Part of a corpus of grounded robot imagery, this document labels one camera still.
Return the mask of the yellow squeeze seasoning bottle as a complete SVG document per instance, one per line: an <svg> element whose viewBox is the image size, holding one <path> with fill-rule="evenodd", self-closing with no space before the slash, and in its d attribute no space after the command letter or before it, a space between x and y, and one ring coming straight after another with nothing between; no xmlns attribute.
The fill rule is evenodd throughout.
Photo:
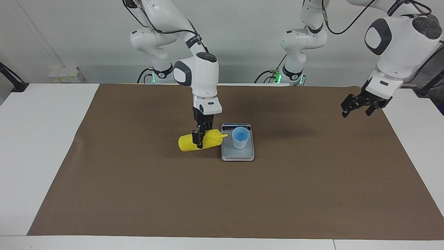
<svg viewBox="0 0 444 250"><path fill-rule="evenodd" d="M193 143L192 134L183 135L179 138L178 145L179 149L183 152L197 151L201 149L208 149L216 146L220 146L223 139L228 137L228 134L222 134L218 129L208 130L203 138L202 148L198 148L196 144Z"/></svg>

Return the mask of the black clamp stand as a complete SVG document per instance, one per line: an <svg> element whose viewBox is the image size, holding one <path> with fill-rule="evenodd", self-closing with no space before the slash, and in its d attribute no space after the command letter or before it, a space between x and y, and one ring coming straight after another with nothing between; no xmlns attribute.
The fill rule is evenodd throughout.
<svg viewBox="0 0 444 250"><path fill-rule="evenodd" d="M440 71L434 78L431 79L426 85L423 87L417 87L413 89L416 95L419 97L425 97L428 95L428 92L431 89L440 87L441 85L444 85L444 69Z"/></svg>
<svg viewBox="0 0 444 250"><path fill-rule="evenodd" d="M25 82L20 76L4 65L1 61L0 73L2 73L13 84L13 89L11 92L24 92L24 90L26 90L29 86L28 82Z"/></svg>

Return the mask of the light blue plastic cup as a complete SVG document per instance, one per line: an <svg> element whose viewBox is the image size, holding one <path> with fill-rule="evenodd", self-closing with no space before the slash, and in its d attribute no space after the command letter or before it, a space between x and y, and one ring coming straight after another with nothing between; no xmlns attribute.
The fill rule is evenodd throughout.
<svg viewBox="0 0 444 250"><path fill-rule="evenodd" d="M232 144L235 149L244 149L250 138L250 131L245 127L236 127L232 131Z"/></svg>

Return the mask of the silver digital kitchen scale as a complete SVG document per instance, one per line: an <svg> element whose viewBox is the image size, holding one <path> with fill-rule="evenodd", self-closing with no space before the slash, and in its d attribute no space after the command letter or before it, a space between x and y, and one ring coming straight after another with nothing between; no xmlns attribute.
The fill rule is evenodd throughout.
<svg viewBox="0 0 444 250"><path fill-rule="evenodd" d="M244 149L235 149L232 144L232 131L236 127L245 127L250 132L250 138ZM253 161L254 152L254 142L251 124L249 123L223 123L221 125L222 134L228 134L228 137L223 139L221 144L221 158L225 161Z"/></svg>

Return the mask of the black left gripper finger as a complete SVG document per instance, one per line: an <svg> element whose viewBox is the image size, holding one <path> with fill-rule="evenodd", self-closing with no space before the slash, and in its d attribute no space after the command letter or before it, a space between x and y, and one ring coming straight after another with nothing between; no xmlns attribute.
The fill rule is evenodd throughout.
<svg viewBox="0 0 444 250"><path fill-rule="evenodd" d="M362 98L360 96L349 94L341 103L342 117L346 118L350 112L359 109L362 106L361 101Z"/></svg>
<svg viewBox="0 0 444 250"><path fill-rule="evenodd" d="M365 111L365 114L367 116L371 116L375 111L377 111L378 109L383 109L384 106L380 106L379 104L372 104L371 106L368 107L368 109Z"/></svg>

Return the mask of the white power strip box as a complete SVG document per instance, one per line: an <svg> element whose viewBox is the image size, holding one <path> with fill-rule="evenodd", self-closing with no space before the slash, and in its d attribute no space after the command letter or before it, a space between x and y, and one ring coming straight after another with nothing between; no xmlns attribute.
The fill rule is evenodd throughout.
<svg viewBox="0 0 444 250"><path fill-rule="evenodd" d="M51 83L85 83L86 78L78 67L49 67L48 78Z"/></svg>

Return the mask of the brown table mat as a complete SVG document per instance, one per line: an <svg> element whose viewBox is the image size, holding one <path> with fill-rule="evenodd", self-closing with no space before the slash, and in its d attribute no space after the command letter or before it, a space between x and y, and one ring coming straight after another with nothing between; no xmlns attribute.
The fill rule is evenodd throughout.
<svg viewBox="0 0 444 250"><path fill-rule="evenodd" d="M220 86L222 123L255 157L182 152L190 89L102 84L29 235L444 240L444 217L382 111L344 119L358 87Z"/></svg>

